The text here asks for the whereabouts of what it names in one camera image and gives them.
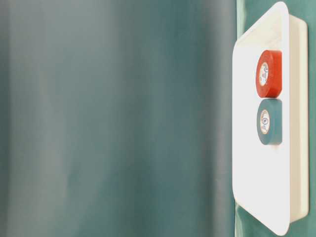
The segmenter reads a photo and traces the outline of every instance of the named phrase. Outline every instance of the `tape roll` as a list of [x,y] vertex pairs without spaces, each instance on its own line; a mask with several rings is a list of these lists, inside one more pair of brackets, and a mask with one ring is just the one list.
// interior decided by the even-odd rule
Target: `tape roll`
[[264,145],[282,142],[282,102],[278,99],[264,99],[257,113],[257,132]]
[[265,50],[256,71],[256,87],[261,98],[276,98],[282,91],[282,53]]

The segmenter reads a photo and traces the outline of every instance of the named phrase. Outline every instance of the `teal background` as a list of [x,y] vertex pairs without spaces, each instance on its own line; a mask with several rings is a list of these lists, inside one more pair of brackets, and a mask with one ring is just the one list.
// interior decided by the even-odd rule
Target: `teal background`
[[0,235],[229,237],[236,2],[0,0]]
[[[276,0],[237,0],[237,32],[238,36],[246,31],[257,19],[260,18]],[[313,237],[316,235],[316,147],[315,147],[315,39],[316,39],[316,2],[312,0],[285,0],[290,14],[299,17],[308,24],[309,47],[309,131],[310,131],[310,212],[308,216],[290,225],[287,237]],[[235,220],[236,237],[272,237],[276,236],[259,221],[253,218],[240,206],[236,205]]]

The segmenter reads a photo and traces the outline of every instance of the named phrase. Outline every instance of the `tape roll core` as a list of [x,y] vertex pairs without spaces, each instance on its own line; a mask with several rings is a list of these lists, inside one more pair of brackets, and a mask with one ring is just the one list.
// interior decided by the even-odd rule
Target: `tape roll core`
[[276,98],[282,91],[282,53],[265,50],[256,71],[256,88],[261,98]]
[[278,145],[282,142],[282,102],[278,99],[264,99],[257,113],[257,132],[264,145]]

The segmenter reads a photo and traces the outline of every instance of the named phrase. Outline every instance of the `blurred background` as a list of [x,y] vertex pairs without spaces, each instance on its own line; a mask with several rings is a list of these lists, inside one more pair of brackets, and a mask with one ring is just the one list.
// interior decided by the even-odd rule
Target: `blurred background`
[[233,0],[0,0],[0,236],[232,237]]

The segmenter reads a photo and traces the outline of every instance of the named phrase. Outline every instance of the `green wall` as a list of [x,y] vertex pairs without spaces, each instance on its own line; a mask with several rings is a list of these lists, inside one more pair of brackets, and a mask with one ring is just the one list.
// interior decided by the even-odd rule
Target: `green wall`
[[[240,36],[246,31],[260,16],[263,15],[276,0],[237,0],[237,32]],[[316,236],[316,82],[315,82],[315,40],[316,40],[316,1],[313,0],[285,0],[290,14],[297,16],[308,24],[309,36],[309,119],[310,119],[310,212],[302,220],[290,225],[288,237],[314,237]],[[240,206],[236,207],[235,220],[236,237],[271,237],[276,236],[259,221],[254,219],[250,214]]]
[[0,0],[0,235],[229,237],[236,3]]

